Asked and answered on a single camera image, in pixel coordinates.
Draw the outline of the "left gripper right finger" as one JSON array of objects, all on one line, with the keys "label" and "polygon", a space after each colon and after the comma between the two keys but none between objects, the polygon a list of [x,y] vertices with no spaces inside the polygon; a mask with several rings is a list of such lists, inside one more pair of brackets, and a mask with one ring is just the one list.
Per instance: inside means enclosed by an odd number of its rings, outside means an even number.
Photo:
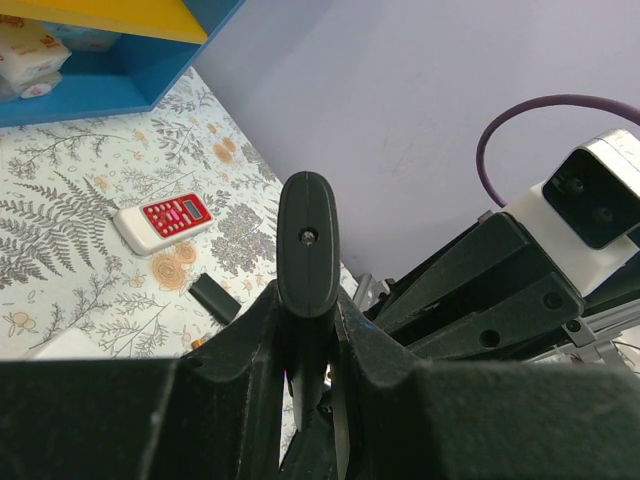
[{"label": "left gripper right finger", "polygon": [[341,479],[635,479],[639,381],[626,368],[429,362],[336,308]]}]

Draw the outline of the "white tissue pack right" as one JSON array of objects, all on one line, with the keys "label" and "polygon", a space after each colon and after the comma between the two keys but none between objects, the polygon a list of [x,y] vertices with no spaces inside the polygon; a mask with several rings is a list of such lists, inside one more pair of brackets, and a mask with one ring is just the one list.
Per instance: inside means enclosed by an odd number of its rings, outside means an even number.
[{"label": "white tissue pack right", "polygon": [[20,96],[28,84],[56,73],[71,56],[40,22],[1,16],[1,102]]}]

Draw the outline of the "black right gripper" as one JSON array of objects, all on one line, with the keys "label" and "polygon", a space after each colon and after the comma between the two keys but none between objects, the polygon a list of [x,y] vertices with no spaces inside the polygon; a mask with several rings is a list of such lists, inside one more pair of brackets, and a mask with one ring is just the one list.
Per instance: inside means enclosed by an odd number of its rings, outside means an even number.
[{"label": "black right gripper", "polygon": [[426,360],[525,360],[566,340],[582,295],[507,213],[472,225],[365,315]]}]

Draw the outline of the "red white remote control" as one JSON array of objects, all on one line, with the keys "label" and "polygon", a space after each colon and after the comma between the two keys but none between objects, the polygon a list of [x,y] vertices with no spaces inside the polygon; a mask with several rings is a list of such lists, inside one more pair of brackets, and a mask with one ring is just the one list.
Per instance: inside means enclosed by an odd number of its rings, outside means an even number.
[{"label": "red white remote control", "polygon": [[214,216],[195,192],[118,210],[113,223],[125,243],[148,256],[207,230]]}]

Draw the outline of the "blue shelf unit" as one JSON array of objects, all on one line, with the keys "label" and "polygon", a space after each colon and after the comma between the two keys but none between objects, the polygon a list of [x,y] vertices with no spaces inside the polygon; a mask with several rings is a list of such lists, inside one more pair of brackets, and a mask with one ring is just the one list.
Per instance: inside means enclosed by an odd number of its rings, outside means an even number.
[{"label": "blue shelf unit", "polygon": [[119,34],[106,52],[80,52],[63,80],[34,100],[1,106],[4,127],[148,112],[241,7],[226,1],[4,1],[9,16]]}]

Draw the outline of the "black remote control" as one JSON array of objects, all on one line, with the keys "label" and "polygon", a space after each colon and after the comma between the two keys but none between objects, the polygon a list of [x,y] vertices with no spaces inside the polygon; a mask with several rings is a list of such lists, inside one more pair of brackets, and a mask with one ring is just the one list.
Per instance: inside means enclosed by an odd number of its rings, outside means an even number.
[{"label": "black remote control", "polygon": [[284,368],[298,431],[320,403],[340,286],[335,196],[318,173],[302,171],[284,184],[277,222],[277,288]]}]

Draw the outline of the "black battery cover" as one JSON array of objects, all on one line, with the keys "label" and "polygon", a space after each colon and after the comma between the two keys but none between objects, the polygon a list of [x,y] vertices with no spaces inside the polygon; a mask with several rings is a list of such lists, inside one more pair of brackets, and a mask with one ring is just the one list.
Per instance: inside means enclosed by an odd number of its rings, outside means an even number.
[{"label": "black battery cover", "polygon": [[189,293],[221,325],[229,325],[241,304],[207,273],[202,273],[190,286]]}]

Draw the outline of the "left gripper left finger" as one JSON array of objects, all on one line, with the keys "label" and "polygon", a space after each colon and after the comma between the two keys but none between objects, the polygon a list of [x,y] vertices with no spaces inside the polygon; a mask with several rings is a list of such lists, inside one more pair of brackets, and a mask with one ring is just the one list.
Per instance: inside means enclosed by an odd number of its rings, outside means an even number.
[{"label": "left gripper left finger", "polygon": [[180,358],[1,365],[5,479],[274,479],[277,286]]}]

